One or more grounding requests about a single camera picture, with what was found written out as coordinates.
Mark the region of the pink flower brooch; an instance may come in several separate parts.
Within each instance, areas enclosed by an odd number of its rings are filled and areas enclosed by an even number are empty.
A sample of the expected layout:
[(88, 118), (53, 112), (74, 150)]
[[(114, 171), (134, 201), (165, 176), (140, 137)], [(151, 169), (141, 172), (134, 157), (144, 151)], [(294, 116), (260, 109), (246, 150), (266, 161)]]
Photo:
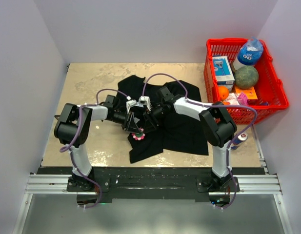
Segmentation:
[(143, 140), (145, 138), (145, 133), (143, 132), (143, 128), (140, 128), (140, 132), (139, 133), (132, 133), (131, 134), (133, 139), (136, 141), (140, 141)]

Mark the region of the black garment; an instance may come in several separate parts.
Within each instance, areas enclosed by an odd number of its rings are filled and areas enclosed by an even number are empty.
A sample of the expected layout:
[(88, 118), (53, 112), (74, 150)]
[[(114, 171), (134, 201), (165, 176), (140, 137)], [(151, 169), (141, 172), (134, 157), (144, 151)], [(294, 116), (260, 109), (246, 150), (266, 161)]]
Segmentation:
[[(145, 78), (136, 75), (129, 76), (118, 82), (118, 90), (127, 94), (132, 99), (141, 96)], [(188, 97), (195, 101), (201, 101), (200, 90), (197, 86), (183, 80), (180, 81), (188, 91)], [(173, 95), (184, 96), (185, 91), (176, 81), (167, 82), (164, 85), (147, 84), (145, 94), (150, 97), (154, 104), (160, 102), (158, 90), (166, 86)], [(144, 118), (142, 113), (144, 108), (135, 108), (135, 117), (140, 119), (138, 126), (142, 127)], [(205, 139), (201, 122), (185, 115), (170, 113), (163, 121), (160, 120), (159, 128), (145, 134), (145, 138), (138, 141), (130, 134), (127, 137), (132, 150), (129, 152), (130, 163), (136, 163), (149, 157), (163, 153), (163, 150), (189, 153), (207, 156), (208, 144)]]

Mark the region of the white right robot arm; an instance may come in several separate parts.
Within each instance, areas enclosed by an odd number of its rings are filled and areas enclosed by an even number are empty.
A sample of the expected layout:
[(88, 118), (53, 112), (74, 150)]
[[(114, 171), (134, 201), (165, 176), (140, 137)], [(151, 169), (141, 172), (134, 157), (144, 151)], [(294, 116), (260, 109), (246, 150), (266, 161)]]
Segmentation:
[(223, 104), (202, 103), (181, 95), (173, 95), (167, 87), (158, 90), (160, 103), (152, 107), (150, 98), (142, 96), (139, 103), (146, 106), (143, 113), (143, 132), (158, 129), (160, 120), (170, 113), (177, 113), (201, 122), (206, 140), (212, 145), (213, 166), (211, 178), (205, 183), (209, 190), (221, 192), (232, 179), (230, 143), (237, 126)]

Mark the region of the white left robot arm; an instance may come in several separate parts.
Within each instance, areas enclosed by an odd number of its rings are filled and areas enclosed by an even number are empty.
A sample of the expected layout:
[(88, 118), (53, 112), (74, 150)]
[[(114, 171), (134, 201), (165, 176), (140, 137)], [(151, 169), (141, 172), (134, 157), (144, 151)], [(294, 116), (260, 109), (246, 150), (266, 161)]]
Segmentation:
[(127, 132), (142, 134), (134, 120), (134, 113), (127, 110), (121, 112), (119, 105), (120, 99), (112, 95), (100, 104), (65, 104), (54, 128), (54, 136), (63, 145), (60, 152), (70, 155), (73, 169), (68, 182), (73, 186), (84, 191), (100, 190), (85, 146), (92, 121), (108, 120), (120, 124)]

